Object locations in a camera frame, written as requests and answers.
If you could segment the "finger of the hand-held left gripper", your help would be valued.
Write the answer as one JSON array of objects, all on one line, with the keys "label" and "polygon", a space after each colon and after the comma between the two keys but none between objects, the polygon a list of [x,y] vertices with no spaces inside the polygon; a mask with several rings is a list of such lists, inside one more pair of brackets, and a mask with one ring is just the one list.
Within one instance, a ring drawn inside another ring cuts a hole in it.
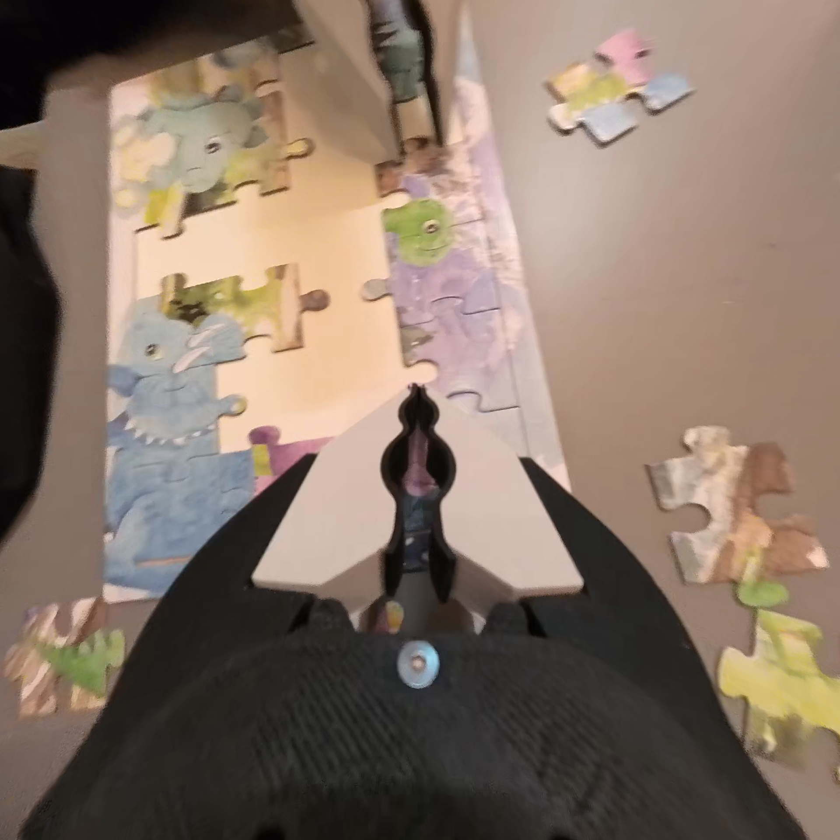
[{"label": "finger of the hand-held left gripper", "polygon": [[401,160],[392,89],[375,57],[366,2],[296,1],[294,7],[327,61],[331,79],[372,132],[380,161]]},{"label": "finger of the hand-held left gripper", "polygon": [[438,146],[446,146],[448,142],[463,5],[462,1],[418,3],[418,25],[424,50],[423,82]]}]

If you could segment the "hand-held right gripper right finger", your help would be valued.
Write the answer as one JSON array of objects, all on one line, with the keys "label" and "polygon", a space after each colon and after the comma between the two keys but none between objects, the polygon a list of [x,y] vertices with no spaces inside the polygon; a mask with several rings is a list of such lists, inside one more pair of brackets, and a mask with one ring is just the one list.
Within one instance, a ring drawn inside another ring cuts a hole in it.
[{"label": "hand-held right gripper right finger", "polygon": [[580,593],[584,581],[515,449],[482,422],[421,386],[431,434],[452,455],[439,500],[445,546],[455,555],[449,593],[485,622],[500,603]]}]

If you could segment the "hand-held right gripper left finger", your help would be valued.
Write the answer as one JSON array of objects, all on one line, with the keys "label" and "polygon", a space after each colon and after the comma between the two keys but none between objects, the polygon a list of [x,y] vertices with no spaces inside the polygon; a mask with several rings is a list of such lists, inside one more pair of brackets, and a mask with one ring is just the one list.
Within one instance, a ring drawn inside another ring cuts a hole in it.
[{"label": "hand-held right gripper left finger", "polygon": [[318,452],[252,573],[256,587],[341,602],[360,627],[383,595],[397,519],[383,457],[405,432],[400,410],[417,390],[398,391]]}]

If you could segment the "purple blue green puzzle piece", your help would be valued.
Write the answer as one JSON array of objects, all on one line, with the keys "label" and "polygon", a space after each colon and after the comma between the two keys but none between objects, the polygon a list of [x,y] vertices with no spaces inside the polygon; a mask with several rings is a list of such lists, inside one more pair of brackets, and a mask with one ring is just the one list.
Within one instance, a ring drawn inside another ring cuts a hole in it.
[{"label": "purple blue green puzzle piece", "polygon": [[255,427],[248,433],[255,474],[255,496],[283,476],[305,455],[316,455],[331,437],[284,442],[276,426]]}]

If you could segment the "pink dinosaur head puzzle piece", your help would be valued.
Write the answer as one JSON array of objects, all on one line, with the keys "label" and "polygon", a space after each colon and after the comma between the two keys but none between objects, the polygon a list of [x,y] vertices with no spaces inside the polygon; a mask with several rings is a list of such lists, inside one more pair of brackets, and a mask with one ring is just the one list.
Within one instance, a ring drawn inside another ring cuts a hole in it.
[{"label": "pink dinosaur head puzzle piece", "polygon": [[420,430],[408,439],[407,468],[402,479],[401,512],[404,525],[403,570],[427,571],[435,503],[439,487],[427,468],[428,441]]}]

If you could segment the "pastel purple pink puzzle piece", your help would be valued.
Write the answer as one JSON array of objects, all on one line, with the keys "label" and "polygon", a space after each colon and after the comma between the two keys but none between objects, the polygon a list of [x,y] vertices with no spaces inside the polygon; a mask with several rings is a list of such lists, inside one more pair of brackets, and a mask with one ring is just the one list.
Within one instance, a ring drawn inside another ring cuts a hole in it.
[{"label": "pastel purple pink puzzle piece", "polygon": [[432,387],[443,396],[473,395],[477,411],[490,413],[520,405],[499,309],[465,312],[460,298],[432,302],[428,314],[397,308],[405,366],[431,364]]}]

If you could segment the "teal dinosaur puzzle piece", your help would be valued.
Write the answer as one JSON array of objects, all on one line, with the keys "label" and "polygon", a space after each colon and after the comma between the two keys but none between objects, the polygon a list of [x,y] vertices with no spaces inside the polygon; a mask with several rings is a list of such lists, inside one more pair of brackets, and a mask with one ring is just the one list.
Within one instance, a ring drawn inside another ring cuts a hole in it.
[{"label": "teal dinosaur puzzle piece", "polygon": [[233,193],[257,185],[260,195],[291,186],[290,162],[316,149],[308,137],[290,139],[279,91],[262,96],[226,85],[188,108],[155,108],[144,131],[169,135],[175,144],[166,168],[188,196]]}]

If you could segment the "dinosaur puzzle tray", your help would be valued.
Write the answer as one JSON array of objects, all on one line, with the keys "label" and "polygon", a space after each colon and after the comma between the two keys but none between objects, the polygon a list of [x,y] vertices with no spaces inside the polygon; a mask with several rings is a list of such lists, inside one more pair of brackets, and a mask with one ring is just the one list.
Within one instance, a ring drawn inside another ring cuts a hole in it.
[{"label": "dinosaur puzzle tray", "polygon": [[[273,352],[268,338],[251,339],[242,360],[217,368],[217,395],[242,395],[247,407],[238,416],[218,420],[215,443],[203,437],[181,448],[127,447],[139,448],[146,457],[250,452],[248,434],[261,426],[278,427],[284,442],[333,437],[402,385],[418,380],[432,386],[436,376],[431,364],[405,366],[392,300],[361,297],[367,280],[389,274],[382,210],[404,202],[403,196],[380,197],[375,167],[402,161],[409,140],[437,145],[427,96],[395,105],[402,159],[381,162],[375,137],[331,79],[314,37],[299,23],[120,82],[108,97],[109,122],[149,105],[188,108],[226,85],[256,96],[279,91],[290,139],[308,137],[316,149],[290,162],[290,188],[284,191],[260,195],[257,185],[244,185],[232,193],[186,195],[183,231],[173,238],[160,238],[156,228],[130,234],[109,214],[109,366],[117,361],[133,305],[161,292],[169,276],[183,275],[185,286],[205,289],[213,281],[242,277],[243,288],[253,288],[266,281],[267,268],[295,264],[301,291],[324,289],[331,303],[303,315],[302,349]],[[476,172],[520,405],[482,413],[474,395],[449,399],[569,487],[464,8],[451,114],[447,144],[466,140]],[[123,449],[107,447],[103,567],[104,543],[111,537],[106,532],[107,482],[113,457]]]}]

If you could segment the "blue white puzzle piece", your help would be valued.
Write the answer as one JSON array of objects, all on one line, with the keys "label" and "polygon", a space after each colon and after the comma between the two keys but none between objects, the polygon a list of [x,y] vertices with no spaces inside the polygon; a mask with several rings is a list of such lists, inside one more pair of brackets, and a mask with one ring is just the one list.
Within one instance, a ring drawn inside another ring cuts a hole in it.
[{"label": "blue white puzzle piece", "polygon": [[213,444],[218,420],[238,416],[247,407],[242,395],[217,395],[216,373],[208,365],[141,376],[112,364],[108,388],[126,400],[107,425],[108,446],[115,448],[181,448],[204,437]]}]

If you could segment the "person's left forearm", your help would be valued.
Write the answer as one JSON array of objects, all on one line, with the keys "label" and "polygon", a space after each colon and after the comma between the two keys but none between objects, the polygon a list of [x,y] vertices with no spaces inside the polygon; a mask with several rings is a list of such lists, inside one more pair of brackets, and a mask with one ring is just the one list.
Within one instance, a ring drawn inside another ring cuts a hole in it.
[{"label": "person's left forearm", "polygon": [[1,128],[39,120],[49,79],[180,29],[241,35],[301,21],[288,1],[2,1]]}]

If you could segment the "pale blue purple puzzle piece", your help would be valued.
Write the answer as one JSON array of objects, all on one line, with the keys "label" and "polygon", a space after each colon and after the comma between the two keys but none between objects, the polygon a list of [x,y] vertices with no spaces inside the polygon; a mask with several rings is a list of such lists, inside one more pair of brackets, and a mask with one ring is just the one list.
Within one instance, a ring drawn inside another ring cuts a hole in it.
[{"label": "pale blue purple puzzle piece", "polygon": [[427,16],[419,1],[366,1],[374,57],[395,104],[427,95]]}]

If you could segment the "green dinosaur head puzzle piece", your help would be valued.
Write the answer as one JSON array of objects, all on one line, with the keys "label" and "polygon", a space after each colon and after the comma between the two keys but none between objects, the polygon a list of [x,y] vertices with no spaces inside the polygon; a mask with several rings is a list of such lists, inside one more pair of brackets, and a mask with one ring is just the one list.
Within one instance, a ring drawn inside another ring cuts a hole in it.
[{"label": "green dinosaur head puzzle piece", "polygon": [[436,265],[455,247],[461,226],[483,219],[466,140],[409,140],[403,160],[378,164],[375,178],[380,197],[404,198],[381,211],[381,225],[392,256],[408,265]]}]

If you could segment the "blue dinosaur body puzzle piece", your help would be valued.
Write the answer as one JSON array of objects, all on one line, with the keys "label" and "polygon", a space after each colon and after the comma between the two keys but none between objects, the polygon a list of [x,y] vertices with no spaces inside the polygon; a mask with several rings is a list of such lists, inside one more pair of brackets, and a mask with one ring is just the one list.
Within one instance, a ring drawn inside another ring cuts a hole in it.
[{"label": "blue dinosaur body puzzle piece", "polygon": [[248,450],[181,458],[116,452],[108,474],[103,583],[162,596],[192,557],[252,498]]}]

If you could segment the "pink yellow blue puzzle piece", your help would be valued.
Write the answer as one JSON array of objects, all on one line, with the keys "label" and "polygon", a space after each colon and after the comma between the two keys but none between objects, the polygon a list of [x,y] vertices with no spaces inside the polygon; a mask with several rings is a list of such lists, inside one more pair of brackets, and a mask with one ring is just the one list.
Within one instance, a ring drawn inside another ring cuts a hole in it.
[{"label": "pink yellow blue puzzle piece", "polygon": [[650,115],[665,112],[696,93],[677,72],[654,73],[647,63],[650,44],[635,28],[625,28],[595,48],[593,61],[578,61],[547,79],[554,98],[549,126],[562,135],[582,130],[599,148],[635,131],[631,101]]}]

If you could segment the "brown grey puzzle piece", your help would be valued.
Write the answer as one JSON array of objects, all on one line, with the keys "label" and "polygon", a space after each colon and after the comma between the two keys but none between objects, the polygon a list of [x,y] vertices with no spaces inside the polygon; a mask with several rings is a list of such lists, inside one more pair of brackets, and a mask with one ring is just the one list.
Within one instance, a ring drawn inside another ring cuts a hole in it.
[{"label": "brown grey puzzle piece", "polygon": [[829,559],[811,518],[766,518],[759,503],[789,496],[794,475],[774,442],[734,444],[723,426],[688,428],[685,453],[647,466],[662,511],[698,508],[706,525],[673,531],[669,541],[685,583],[726,584],[744,606],[761,609],[789,599],[782,578],[824,571]]}]

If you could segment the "pale blue yellow puzzle piece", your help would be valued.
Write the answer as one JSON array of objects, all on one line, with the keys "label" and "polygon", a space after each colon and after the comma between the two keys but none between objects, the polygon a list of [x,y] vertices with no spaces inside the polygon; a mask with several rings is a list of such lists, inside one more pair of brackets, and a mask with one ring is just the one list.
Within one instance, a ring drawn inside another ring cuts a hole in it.
[{"label": "pale blue yellow puzzle piece", "polygon": [[134,235],[156,228],[160,238],[183,231],[186,188],[177,174],[184,111],[149,105],[110,126],[112,220]]}]

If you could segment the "green dinosaur brown puzzle piece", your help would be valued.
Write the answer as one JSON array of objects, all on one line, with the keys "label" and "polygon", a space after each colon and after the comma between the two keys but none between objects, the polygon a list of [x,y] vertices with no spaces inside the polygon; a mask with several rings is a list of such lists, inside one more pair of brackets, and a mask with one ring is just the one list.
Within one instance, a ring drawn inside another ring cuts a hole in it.
[{"label": "green dinosaur brown puzzle piece", "polygon": [[110,624],[100,596],[27,610],[2,666],[16,689],[18,719],[104,708],[126,651],[124,632]]}]

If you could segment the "green yellow puzzle piece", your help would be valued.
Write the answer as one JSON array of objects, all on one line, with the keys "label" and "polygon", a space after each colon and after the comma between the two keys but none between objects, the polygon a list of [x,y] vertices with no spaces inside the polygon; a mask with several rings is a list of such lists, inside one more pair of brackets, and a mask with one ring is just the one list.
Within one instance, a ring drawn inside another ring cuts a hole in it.
[{"label": "green yellow puzzle piece", "polygon": [[723,696],[745,702],[742,740],[752,756],[803,770],[815,731],[838,738],[839,678],[816,661],[822,640],[813,623],[759,609],[752,652],[722,651],[717,686]]}]

